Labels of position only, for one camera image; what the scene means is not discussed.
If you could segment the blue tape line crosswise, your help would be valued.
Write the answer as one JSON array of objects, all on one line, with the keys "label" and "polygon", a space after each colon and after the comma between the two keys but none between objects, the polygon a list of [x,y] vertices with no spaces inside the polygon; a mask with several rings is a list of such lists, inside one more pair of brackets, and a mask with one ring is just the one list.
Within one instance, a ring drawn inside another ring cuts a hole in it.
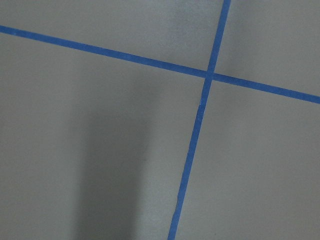
[{"label": "blue tape line crosswise", "polygon": [[[142,57],[130,53],[125,53],[121,51],[111,50],[103,47],[98,47],[94,45],[89,45],[85,43],[80,43],[72,40],[62,39],[58,37],[53,37],[49,35],[39,34],[35,32],[30,32],[26,30],[21,30],[17,28],[12,28],[8,26],[1,26],[0,32],[2,34],[12,35],[16,37],[26,38],[34,41],[39,41],[43,43],[48,43],[52,45],[57,45],[65,48],[75,49],[83,52],[88,52],[96,55],[111,57],[119,60],[124,60],[127,62],[133,62],[141,65],[151,66],[159,69],[169,70],[172,72],[182,73],[186,75],[191,75],[195,77],[205,78],[207,72],[197,68],[187,67],[183,65],[178,65],[170,62],[165,62],[161,60],[151,59],[147,57]],[[293,98],[297,100],[302,100],[310,103],[319,104],[320,97],[304,92],[299,92],[295,90],[290,90],[286,88],[281,88],[277,86],[272,86],[268,84],[263,84],[259,82],[254,82],[242,78],[227,76],[219,73],[212,74],[213,80],[227,83],[230,85],[240,86],[252,90],[258,90],[262,92],[267,92],[275,95],[280,95],[288,98]]]}]

